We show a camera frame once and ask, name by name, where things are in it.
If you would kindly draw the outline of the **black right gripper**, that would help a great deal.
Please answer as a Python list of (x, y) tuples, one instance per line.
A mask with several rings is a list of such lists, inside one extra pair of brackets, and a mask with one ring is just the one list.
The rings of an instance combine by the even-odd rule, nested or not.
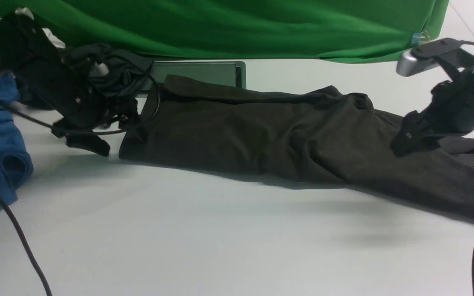
[(440, 148), (443, 134), (474, 131), (474, 67), (432, 90), (428, 109), (408, 113), (390, 144), (397, 157)]

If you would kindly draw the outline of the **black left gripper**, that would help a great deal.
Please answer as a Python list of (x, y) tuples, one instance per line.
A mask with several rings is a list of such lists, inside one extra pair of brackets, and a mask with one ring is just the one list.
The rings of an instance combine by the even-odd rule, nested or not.
[(15, 75), (62, 115), (51, 133), (59, 139), (64, 137), (67, 147), (108, 157), (109, 144), (90, 130), (117, 121), (118, 131), (143, 132), (135, 96), (108, 99), (71, 69), (41, 28), (34, 29), (30, 21), (15, 21), (15, 27), (24, 49)]

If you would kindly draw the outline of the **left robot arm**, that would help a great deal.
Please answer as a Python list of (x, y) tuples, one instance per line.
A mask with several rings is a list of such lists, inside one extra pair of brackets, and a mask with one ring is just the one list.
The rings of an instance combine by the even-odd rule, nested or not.
[(140, 142), (147, 133), (137, 112), (137, 100), (106, 96), (90, 78), (111, 68), (101, 57), (80, 60), (62, 54), (32, 17), (21, 11), (0, 19), (0, 75), (12, 73), (19, 82), (61, 114), (46, 126), (70, 148), (88, 150), (102, 157), (110, 146), (94, 129), (119, 123), (120, 133), (134, 132)]

